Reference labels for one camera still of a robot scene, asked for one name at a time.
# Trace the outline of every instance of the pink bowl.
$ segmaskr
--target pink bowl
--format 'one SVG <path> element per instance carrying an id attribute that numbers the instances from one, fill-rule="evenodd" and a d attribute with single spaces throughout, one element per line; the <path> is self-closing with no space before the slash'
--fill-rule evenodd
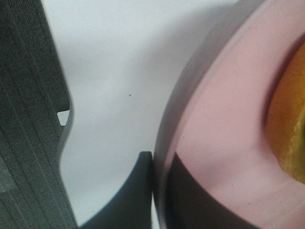
<path id="1" fill-rule="evenodd" d="M 199 47 L 156 144 L 162 228 L 175 153 L 202 188 L 241 218 L 264 229 L 305 228 L 305 185 L 281 170 L 264 136 L 273 90 L 304 34 L 304 0 L 244 0 Z"/>

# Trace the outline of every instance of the white background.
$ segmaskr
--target white background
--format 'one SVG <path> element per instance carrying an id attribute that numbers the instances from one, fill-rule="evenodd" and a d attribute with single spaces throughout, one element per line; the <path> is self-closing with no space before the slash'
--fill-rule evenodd
<path id="1" fill-rule="evenodd" d="M 236 1 L 42 0 L 74 101 L 61 172 L 79 224 L 119 190 L 139 152 L 153 152 L 181 71 Z"/>

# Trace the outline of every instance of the pink plate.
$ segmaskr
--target pink plate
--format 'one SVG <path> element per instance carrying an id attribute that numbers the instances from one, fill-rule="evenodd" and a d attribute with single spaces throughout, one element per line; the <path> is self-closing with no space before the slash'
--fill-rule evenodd
<path id="1" fill-rule="evenodd" d="M 281 170 L 264 136 L 272 92 L 304 34 L 304 0 L 241 1 L 192 57 L 156 145 L 163 228 L 175 152 L 194 179 L 241 218 L 263 229 L 305 228 L 305 185 Z"/>

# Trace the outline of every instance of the white surface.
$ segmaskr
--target white surface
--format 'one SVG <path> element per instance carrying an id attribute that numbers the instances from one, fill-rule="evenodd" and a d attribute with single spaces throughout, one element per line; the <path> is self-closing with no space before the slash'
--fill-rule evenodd
<path id="1" fill-rule="evenodd" d="M 236 0 L 42 2 L 74 101 L 61 172 L 82 224 L 153 151 L 182 69 Z"/>

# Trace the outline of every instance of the pink dish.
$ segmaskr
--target pink dish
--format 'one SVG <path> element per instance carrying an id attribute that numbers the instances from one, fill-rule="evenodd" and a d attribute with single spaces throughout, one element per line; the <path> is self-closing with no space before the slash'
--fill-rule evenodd
<path id="1" fill-rule="evenodd" d="M 162 228 L 175 153 L 239 217 L 263 229 L 305 228 L 305 185 L 281 170 L 264 135 L 273 90 L 304 35 L 304 0 L 248 0 L 199 47 L 173 91 L 156 144 Z"/>

